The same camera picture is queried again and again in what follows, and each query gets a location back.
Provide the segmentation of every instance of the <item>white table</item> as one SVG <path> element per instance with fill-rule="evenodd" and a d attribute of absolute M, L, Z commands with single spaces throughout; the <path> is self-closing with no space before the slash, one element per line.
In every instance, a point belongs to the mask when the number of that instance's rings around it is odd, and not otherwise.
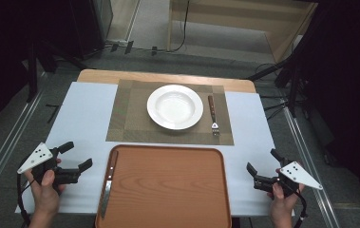
<path fill-rule="evenodd" d="M 127 75 L 127 72 L 91 70 L 85 73 L 106 75 Z M 225 85 L 226 101 L 229 108 L 230 123 L 233 129 L 234 146 L 164 144 L 172 146 L 208 147 L 218 149 L 224 157 L 224 165 L 229 193 L 231 215 L 233 217 L 268 216 L 271 200 L 263 191 L 254 189 L 254 182 L 246 170 L 250 162 L 258 174 L 266 177 L 276 176 L 275 169 L 279 166 L 270 151 L 275 148 L 265 113 L 258 94 L 237 91 L 237 86 L 248 81 L 223 80 L 194 76 L 162 75 L 135 73 L 145 81 L 164 81 L 167 79 L 189 79 L 189 83 Z M 111 148 L 118 144 L 149 144 L 106 142 L 105 136 L 111 117 L 115 94 L 118 85 L 101 83 L 85 83 L 91 79 L 79 79 L 82 82 L 72 83 L 61 110 L 48 135 L 46 145 L 49 148 L 73 141 L 75 147 L 59 158 L 63 168 L 76 168 L 78 164 L 91 158 L 93 166 L 86 170 L 76 184 L 67 186 L 61 196 L 61 213 L 96 214 L 102 192 L 106 162 Z M 34 203 L 30 191 L 24 194 L 27 211 L 33 212 Z"/>

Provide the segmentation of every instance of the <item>cable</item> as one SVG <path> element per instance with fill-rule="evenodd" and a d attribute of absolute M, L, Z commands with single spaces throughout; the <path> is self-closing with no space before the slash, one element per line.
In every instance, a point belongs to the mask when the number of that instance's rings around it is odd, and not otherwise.
<path fill-rule="evenodd" d="M 288 102 L 284 102 L 284 103 L 276 104 L 276 105 L 273 105 L 273 106 L 265 107 L 265 108 L 263 108 L 263 110 L 264 110 L 264 111 L 267 111 L 267 110 L 273 109 L 273 108 L 275 108 L 275 107 L 286 106 L 287 104 L 288 104 Z"/>
<path fill-rule="evenodd" d="M 289 190 L 291 190 L 292 192 L 294 192 L 301 200 L 301 204 L 303 204 L 303 210 L 300 213 L 300 217 L 297 221 L 297 223 L 295 224 L 294 228 L 299 228 L 301 226 L 301 223 L 303 222 L 303 220 L 308 216 L 307 215 L 307 202 L 306 200 L 303 198 L 303 196 L 301 195 L 300 189 L 297 190 L 293 190 L 287 183 L 285 183 L 284 181 L 280 182 L 282 186 L 286 186 Z"/>
<path fill-rule="evenodd" d="M 185 20 L 184 20 L 184 23 L 183 23 L 183 39 L 182 39 L 182 43 L 180 44 L 179 47 L 177 47 L 177 48 L 174 49 L 174 50 L 170 50 L 169 52 L 175 52 L 175 51 L 179 50 L 180 48 L 182 48 L 183 44 L 185 43 L 185 38 L 186 38 L 186 21 L 187 21 L 187 19 L 188 19 L 189 2 L 190 2 L 190 1 L 188 1 L 187 5 L 186 5 Z"/>
<path fill-rule="evenodd" d="M 272 115 L 271 116 L 269 116 L 267 119 L 266 119 L 266 121 L 269 121 L 271 118 L 273 118 L 275 115 L 277 115 L 281 110 L 283 110 L 283 108 L 285 108 L 286 107 L 286 105 L 284 105 L 284 106 L 281 106 L 278 110 L 276 110 L 274 113 L 272 113 Z"/>
<path fill-rule="evenodd" d="M 252 76 L 244 78 L 244 80 L 250 80 L 252 82 L 255 81 L 255 80 L 258 80 L 258 79 L 260 79 L 260 78 L 262 78 L 262 77 L 264 77 L 264 76 L 266 76 L 266 75 L 268 75 L 270 73 L 273 73 L 273 72 L 277 71 L 278 69 L 283 68 L 284 66 L 286 66 L 286 64 L 291 59 L 292 59 L 292 55 L 289 55 L 289 57 L 287 57 L 287 59 L 281 61 L 280 63 L 277 63 L 277 64 L 275 64 L 273 66 L 270 66 L 270 67 L 268 67 L 268 68 L 266 68 L 266 69 L 264 69 L 264 70 L 262 70 L 262 71 L 260 71 L 260 72 L 258 72 L 256 74 L 252 75 Z"/>
<path fill-rule="evenodd" d="M 102 48 L 102 49 L 98 49 L 90 54 L 88 54 L 83 60 L 89 60 L 91 58 L 93 58 L 96 54 L 102 52 L 102 51 L 105 51 L 105 50 L 108 50 L 108 49 L 111 49 L 112 46 L 108 46 L 109 44 L 105 44 L 105 46 Z M 64 58 L 56 58 L 54 59 L 55 62 L 68 62 L 68 60 L 64 59 Z"/>
<path fill-rule="evenodd" d="M 180 44 L 179 47 L 173 49 L 173 50 L 166 50 L 166 49 L 148 49 L 148 48 L 140 48 L 140 47 L 133 47 L 133 49 L 135 50 L 145 50 L 145 51 L 152 51 L 152 52 L 161 52 L 161 53 L 174 53 L 176 51 L 178 51 L 180 48 L 182 48 L 182 46 L 185 43 L 185 38 L 186 38 L 186 22 L 188 20 L 188 12 L 189 12 L 189 3 L 190 1 L 187 2 L 186 5 L 186 12 L 185 12 L 185 20 L 184 20 L 184 24 L 183 24 L 183 39 L 182 39 L 182 43 Z"/>
<path fill-rule="evenodd" d="M 275 64 L 261 64 L 261 65 L 259 65 L 259 66 L 257 66 L 256 67 L 256 71 L 255 71 L 255 73 L 257 74 L 257 70 L 260 68 L 260 67 L 262 67 L 262 66 L 265 66 L 265 65 L 272 65 L 273 67 L 276 67 L 276 65 Z"/>
<path fill-rule="evenodd" d="M 286 96 L 262 96 L 262 95 L 259 95 L 260 98 L 280 98 L 280 99 L 284 99 L 284 98 L 287 98 Z"/>
<path fill-rule="evenodd" d="M 19 167 L 22 166 L 22 164 L 28 159 L 28 157 L 29 157 L 29 155 L 27 155 L 25 158 L 22 159 Z M 29 224 L 31 223 L 29 215 L 25 209 L 25 205 L 23 204 L 23 192 L 26 191 L 26 189 L 28 189 L 28 187 L 34 182 L 34 180 L 22 190 L 22 184 L 21 184 L 22 175 L 17 174 L 17 204 L 19 205 L 19 208 L 20 208 L 20 215 L 22 215 L 22 218 L 24 220 L 22 227 L 24 226 L 24 224 L 26 224 L 27 227 L 29 227 Z"/>
<path fill-rule="evenodd" d="M 251 220 L 251 217 L 248 217 L 248 220 L 250 221 L 250 226 L 251 226 L 251 228 L 254 228 L 254 226 L 253 226 L 253 221 Z"/>
<path fill-rule="evenodd" d="M 184 36 L 184 31 L 185 31 L 185 28 L 182 28 L 182 21 L 180 21 L 180 33 L 182 34 L 182 36 Z"/>
<path fill-rule="evenodd" d="M 304 88 L 307 84 L 304 82 L 304 80 L 300 79 L 298 81 L 298 85 L 297 85 L 297 92 L 299 93 L 299 95 L 304 99 L 304 101 L 307 100 L 307 97 L 304 94 Z"/>

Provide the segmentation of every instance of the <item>knife blade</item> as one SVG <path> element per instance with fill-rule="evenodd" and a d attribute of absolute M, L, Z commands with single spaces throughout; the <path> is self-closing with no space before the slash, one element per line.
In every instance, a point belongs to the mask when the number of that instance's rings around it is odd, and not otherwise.
<path fill-rule="evenodd" d="M 109 201 L 109 194 L 111 192 L 111 186 L 112 186 L 112 176 L 114 175 L 115 165 L 117 163 L 118 159 L 118 151 L 115 150 L 112 152 L 112 157 L 110 162 L 108 163 L 108 170 L 107 170 L 107 176 L 106 176 L 106 183 L 105 183 L 105 189 L 103 193 L 103 201 L 102 201 L 102 219 L 104 220 L 106 208 L 108 206 Z"/>

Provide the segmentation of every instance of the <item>human hand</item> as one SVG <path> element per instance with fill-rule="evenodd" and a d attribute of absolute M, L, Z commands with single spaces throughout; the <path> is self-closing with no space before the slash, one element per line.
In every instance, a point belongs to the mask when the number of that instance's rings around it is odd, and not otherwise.
<path fill-rule="evenodd" d="M 53 218 L 59 210 L 59 195 L 52 187 L 55 173 L 52 170 L 48 170 L 43 176 L 41 185 L 34 181 L 31 170 L 25 172 L 25 175 L 28 181 L 31 182 L 31 193 L 35 202 L 35 210 L 30 227 L 50 227 Z M 62 192 L 65 187 L 65 185 L 60 185 L 59 190 Z"/>
<path fill-rule="evenodd" d="M 304 184 L 299 184 L 299 191 L 304 189 Z M 291 194 L 287 198 L 284 197 L 283 189 L 277 182 L 273 185 L 273 193 L 267 194 L 274 199 L 271 204 L 271 220 L 275 228 L 291 228 L 292 227 L 292 211 L 298 200 L 296 194 Z"/>

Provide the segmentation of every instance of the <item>brown placemat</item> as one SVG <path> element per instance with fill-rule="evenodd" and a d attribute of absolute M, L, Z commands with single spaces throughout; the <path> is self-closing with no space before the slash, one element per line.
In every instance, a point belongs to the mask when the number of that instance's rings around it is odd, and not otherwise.
<path fill-rule="evenodd" d="M 218 150 L 117 145 L 108 163 L 114 152 L 111 191 L 102 218 L 104 181 L 97 228 L 231 227 L 223 157 Z"/>
<path fill-rule="evenodd" d="M 127 143 L 175 143 L 234 145 L 224 88 L 221 85 L 185 85 L 203 103 L 203 114 L 193 126 L 183 130 L 166 129 L 155 123 L 147 112 L 149 96 L 167 83 L 120 80 L 106 140 Z M 214 96 L 220 136 L 212 134 L 208 95 Z"/>

